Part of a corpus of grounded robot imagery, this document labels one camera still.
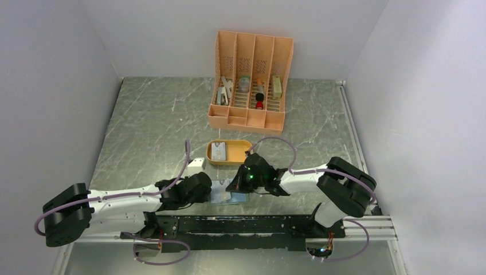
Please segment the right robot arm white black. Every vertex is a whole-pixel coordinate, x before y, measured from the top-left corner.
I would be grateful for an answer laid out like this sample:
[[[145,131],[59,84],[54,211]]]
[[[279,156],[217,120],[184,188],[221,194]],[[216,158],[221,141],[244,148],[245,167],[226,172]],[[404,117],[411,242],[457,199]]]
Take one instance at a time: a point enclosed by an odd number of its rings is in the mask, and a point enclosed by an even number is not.
[[[322,192],[327,203],[316,206],[309,230],[324,237],[337,221],[351,216],[361,218],[376,200],[376,181],[340,157],[332,157],[321,166],[293,170],[274,168],[257,153],[249,154],[226,187],[228,192],[250,194],[262,187],[273,196],[302,192]]]

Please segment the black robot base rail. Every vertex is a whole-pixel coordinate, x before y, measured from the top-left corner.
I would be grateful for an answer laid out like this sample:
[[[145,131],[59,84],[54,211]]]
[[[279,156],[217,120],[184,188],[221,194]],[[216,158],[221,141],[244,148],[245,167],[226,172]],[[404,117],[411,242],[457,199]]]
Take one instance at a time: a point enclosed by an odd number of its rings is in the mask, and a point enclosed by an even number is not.
[[[147,214],[143,228],[134,235],[164,241],[162,252],[191,250],[287,249],[304,252],[306,241],[344,238],[343,222],[330,228],[313,222],[311,215],[155,215]]]

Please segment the silver credit card stack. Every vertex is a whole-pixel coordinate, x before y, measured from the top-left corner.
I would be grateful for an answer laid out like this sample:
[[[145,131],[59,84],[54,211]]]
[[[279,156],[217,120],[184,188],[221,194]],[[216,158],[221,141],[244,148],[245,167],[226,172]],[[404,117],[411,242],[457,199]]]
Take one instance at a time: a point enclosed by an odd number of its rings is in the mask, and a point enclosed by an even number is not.
[[[225,142],[213,142],[211,144],[211,160],[224,162],[227,160],[227,145]]]

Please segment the silver VIP credit card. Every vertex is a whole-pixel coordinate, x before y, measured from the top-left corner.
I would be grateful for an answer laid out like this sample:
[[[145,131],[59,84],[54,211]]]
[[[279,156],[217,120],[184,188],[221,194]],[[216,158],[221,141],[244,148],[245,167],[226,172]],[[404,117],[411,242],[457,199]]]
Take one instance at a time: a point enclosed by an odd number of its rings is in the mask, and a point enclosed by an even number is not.
[[[232,198],[231,192],[226,191],[230,184],[230,179],[213,180],[211,182],[210,202],[220,204],[229,201]]]

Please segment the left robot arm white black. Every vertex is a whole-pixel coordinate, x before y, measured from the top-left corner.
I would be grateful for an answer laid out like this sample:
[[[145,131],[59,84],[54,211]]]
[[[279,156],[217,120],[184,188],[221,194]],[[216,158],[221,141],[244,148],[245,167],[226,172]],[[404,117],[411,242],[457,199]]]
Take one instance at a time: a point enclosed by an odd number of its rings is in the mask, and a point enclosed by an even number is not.
[[[51,248],[91,234],[163,236],[176,224],[163,225],[156,213],[205,203],[210,199],[211,186],[211,179],[204,172],[130,190],[89,190],[85,184],[76,183],[43,205],[42,235]]]

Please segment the mint green card holder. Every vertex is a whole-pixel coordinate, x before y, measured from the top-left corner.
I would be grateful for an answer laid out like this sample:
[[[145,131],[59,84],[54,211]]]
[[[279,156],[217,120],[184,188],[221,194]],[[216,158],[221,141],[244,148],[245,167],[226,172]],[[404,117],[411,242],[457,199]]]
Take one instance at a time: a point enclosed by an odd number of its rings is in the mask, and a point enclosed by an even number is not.
[[[248,194],[226,191],[233,178],[213,180],[211,184],[210,203],[212,205],[233,205],[249,202]]]

